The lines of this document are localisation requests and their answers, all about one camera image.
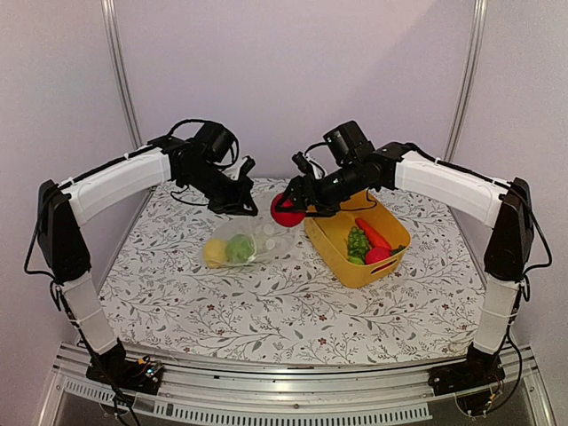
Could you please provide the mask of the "clear zip top bag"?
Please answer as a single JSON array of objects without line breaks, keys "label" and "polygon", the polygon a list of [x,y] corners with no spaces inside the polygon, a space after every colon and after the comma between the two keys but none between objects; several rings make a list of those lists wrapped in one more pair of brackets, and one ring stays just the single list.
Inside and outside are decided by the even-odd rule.
[{"label": "clear zip top bag", "polygon": [[264,217],[239,217],[219,226],[205,242],[202,258],[209,268],[243,267],[285,256],[296,230]]}]

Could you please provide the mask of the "green toy lime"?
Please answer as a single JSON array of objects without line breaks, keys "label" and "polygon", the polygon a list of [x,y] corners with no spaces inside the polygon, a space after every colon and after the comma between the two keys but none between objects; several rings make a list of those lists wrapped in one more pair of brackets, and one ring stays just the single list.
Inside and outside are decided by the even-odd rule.
[{"label": "green toy lime", "polygon": [[247,234],[236,234],[227,242],[226,254],[229,264],[245,264],[255,253],[255,242]]}]

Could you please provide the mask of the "yellow toy lemon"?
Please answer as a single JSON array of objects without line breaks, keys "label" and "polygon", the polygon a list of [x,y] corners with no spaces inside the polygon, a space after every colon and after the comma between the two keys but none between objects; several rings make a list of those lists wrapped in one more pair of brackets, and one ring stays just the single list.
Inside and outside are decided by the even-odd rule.
[{"label": "yellow toy lemon", "polygon": [[203,248],[203,258],[208,268],[222,268],[228,265],[226,254],[227,243],[224,240],[212,238]]}]

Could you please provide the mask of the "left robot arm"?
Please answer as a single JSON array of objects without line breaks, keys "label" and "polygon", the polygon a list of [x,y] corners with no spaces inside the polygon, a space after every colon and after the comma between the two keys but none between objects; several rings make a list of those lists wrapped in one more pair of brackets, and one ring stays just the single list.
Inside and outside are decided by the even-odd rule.
[{"label": "left robot arm", "polygon": [[194,124],[199,129],[188,139],[169,131],[77,177],[59,184],[47,180],[38,190],[30,245],[41,249],[52,300],[77,329],[91,356],[87,377],[115,392],[157,394],[162,363],[149,357],[127,358],[93,284],[82,226],[133,194],[168,181],[200,192],[216,214],[253,217],[258,212],[249,177],[254,160],[240,155],[238,139],[223,124],[202,119]]}]

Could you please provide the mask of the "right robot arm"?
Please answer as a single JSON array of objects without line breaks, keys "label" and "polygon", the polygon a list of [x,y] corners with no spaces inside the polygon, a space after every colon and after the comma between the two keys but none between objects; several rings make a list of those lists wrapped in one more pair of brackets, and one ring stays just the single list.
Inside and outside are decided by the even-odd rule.
[{"label": "right robot arm", "polygon": [[484,254],[485,300],[479,326],[465,360],[429,371],[435,395],[454,394],[470,418],[487,416],[505,406],[498,393],[504,384],[500,352],[512,343],[510,329],[519,306],[530,299],[532,270],[528,260],[534,237],[544,233],[533,214],[530,187],[521,178],[486,177],[434,158],[414,143],[390,142],[376,148],[354,121],[326,133],[327,146],[339,169],[317,177],[304,153],[293,161],[301,174],[272,202],[271,214],[284,226],[305,217],[332,217],[354,194],[373,188],[417,193],[458,209],[491,229]]}]

